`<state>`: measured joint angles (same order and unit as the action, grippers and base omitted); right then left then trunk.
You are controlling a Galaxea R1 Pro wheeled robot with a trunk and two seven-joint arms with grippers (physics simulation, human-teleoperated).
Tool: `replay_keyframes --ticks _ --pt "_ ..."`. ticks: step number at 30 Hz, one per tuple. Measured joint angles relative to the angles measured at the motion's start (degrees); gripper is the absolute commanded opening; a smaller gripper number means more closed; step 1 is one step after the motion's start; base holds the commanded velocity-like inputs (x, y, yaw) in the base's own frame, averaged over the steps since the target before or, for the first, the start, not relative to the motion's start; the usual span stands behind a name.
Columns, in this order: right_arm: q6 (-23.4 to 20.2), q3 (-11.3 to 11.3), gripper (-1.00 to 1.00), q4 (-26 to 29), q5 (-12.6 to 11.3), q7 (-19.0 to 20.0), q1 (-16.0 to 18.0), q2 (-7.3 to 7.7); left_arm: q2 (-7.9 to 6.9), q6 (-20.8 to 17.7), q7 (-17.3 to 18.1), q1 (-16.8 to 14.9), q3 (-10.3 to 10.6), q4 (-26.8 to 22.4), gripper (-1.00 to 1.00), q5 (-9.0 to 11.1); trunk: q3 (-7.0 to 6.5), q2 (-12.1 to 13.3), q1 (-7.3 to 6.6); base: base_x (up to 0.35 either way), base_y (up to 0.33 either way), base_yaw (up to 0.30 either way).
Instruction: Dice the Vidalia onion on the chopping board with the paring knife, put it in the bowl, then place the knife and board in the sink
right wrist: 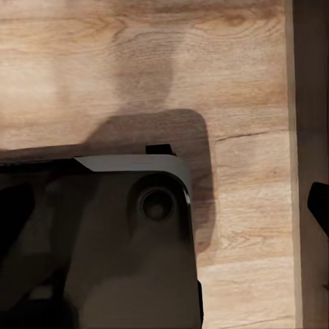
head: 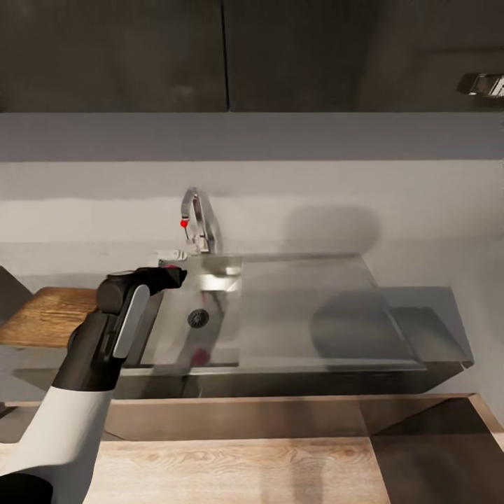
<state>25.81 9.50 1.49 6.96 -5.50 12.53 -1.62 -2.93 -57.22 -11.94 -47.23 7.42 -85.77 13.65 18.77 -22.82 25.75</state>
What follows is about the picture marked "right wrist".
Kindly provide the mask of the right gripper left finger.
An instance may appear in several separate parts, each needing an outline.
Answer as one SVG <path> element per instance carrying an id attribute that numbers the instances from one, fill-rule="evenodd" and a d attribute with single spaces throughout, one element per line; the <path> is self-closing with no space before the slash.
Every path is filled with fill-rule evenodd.
<path id="1" fill-rule="evenodd" d="M 36 207 L 30 183 L 0 190 L 0 264 Z"/>

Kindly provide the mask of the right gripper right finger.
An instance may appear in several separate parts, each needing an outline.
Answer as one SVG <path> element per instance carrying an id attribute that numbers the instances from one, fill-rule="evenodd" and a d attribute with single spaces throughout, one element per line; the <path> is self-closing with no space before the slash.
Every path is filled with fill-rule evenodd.
<path id="1" fill-rule="evenodd" d="M 329 238 L 329 185 L 314 182 L 310 188 L 307 206 Z"/>

